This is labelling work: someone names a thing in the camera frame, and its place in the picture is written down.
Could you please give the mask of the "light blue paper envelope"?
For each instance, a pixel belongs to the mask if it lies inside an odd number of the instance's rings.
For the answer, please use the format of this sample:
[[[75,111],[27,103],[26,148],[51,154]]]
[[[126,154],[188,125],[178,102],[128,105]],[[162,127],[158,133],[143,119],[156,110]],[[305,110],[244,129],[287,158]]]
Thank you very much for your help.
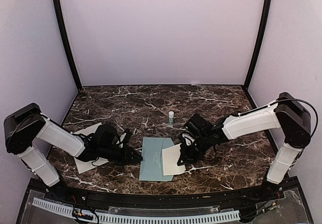
[[[162,150],[174,146],[171,138],[144,137],[140,164],[140,181],[169,182],[173,176],[164,176]]]

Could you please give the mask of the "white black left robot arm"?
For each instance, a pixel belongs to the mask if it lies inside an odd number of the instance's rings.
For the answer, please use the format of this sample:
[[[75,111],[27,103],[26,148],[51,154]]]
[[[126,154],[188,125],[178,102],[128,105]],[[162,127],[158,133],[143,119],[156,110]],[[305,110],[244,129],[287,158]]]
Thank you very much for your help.
[[[118,134],[112,125],[100,124],[95,132],[87,135],[72,133],[43,114],[36,103],[7,116],[4,133],[7,152],[18,156],[46,186],[51,187],[52,195],[60,202],[68,201],[71,191],[64,186],[58,171],[33,146],[35,139],[45,141],[85,163],[99,158],[118,165],[142,161],[142,156],[128,145],[132,136],[129,129]]]

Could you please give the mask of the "beige lined letter paper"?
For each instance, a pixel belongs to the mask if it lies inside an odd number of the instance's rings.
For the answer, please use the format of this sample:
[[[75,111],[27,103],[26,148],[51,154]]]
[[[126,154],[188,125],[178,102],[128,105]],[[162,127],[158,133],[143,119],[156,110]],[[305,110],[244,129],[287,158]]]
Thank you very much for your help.
[[[185,173],[184,165],[178,166],[181,145],[177,144],[162,150],[163,174],[164,176],[174,176]]]

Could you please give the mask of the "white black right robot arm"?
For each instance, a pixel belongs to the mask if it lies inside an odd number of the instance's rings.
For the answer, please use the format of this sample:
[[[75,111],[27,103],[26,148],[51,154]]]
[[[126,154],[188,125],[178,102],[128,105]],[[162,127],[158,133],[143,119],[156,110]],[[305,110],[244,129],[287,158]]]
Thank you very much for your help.
[[[305,105],[315,109],[307,101],[284,92],[267,105],[244,113],[226,115],[215,123],[195,113],[185,123],[185,131],[178,136],[181,144],[177,165],[202,160],[211,147],[241,136],[281,129],[284,141],[267,171],[266,182],[257,189],[257,197],[267,201],[276,193],[276,185],[282,182],[317,130],[318,125],[311,124],[311,114]]]

